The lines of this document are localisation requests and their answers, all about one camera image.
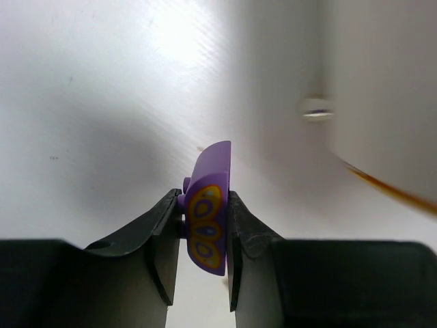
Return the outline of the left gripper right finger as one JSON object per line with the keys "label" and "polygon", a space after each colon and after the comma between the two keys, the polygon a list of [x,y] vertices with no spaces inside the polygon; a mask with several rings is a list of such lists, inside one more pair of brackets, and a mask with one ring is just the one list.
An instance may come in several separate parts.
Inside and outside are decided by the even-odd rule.
{"label": "left gripper right finger", "polygon": [[436,254],[423,244],[286,239],[236,192],[227,221],[237,327],[436,326]]}

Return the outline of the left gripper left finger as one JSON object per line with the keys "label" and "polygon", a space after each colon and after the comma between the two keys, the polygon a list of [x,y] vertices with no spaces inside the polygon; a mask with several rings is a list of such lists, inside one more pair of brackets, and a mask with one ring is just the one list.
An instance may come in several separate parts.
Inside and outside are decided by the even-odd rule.
{"label": "left gripper left finger", "polygon": [[164,327],[178,265],[170,190],[114,233],[79,248],[59,239],[1,242],[2,327]]}

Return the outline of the purple lego brick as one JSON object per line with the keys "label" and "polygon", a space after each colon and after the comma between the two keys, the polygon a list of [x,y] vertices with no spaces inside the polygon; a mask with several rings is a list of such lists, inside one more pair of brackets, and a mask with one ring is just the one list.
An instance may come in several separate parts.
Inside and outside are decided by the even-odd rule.
{"label": "purple lego brick", "polygon": [[200,269],[218,276],[225,274],[230,171],[231,142],[216,142],[197,157],[178,196],[188,256]]}

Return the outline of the yellow drawer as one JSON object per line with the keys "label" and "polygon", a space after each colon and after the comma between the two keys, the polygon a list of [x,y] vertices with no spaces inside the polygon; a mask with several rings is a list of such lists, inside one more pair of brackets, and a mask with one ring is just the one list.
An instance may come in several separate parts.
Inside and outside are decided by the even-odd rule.
{"label": "yellow drawer", "polygon": [[427,214],[436,216],[436,192],[432,198],[423,197],[420,193],[412,193],[411,191],[403,190],[402,188],[396,187],[385,183],[384,181],[378,180],[377,178],[369,175],[355,166],[349,164],[347,161],[341,161],[349,171],[358,176],[360,179],[370,184],[375,189],[379,190],[381,193],[392,197],[393,199],[409,205],[413,208],[421,210]]}

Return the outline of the cream round drawer cabinet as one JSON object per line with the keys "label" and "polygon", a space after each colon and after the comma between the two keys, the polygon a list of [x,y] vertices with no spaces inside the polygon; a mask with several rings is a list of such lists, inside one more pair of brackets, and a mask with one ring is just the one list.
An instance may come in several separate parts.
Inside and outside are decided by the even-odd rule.
{"label": "cream round drawer cabinet", "polygon": [[436,2],[238,1],[242,155],[310,203],[352,172],[436,214]]}

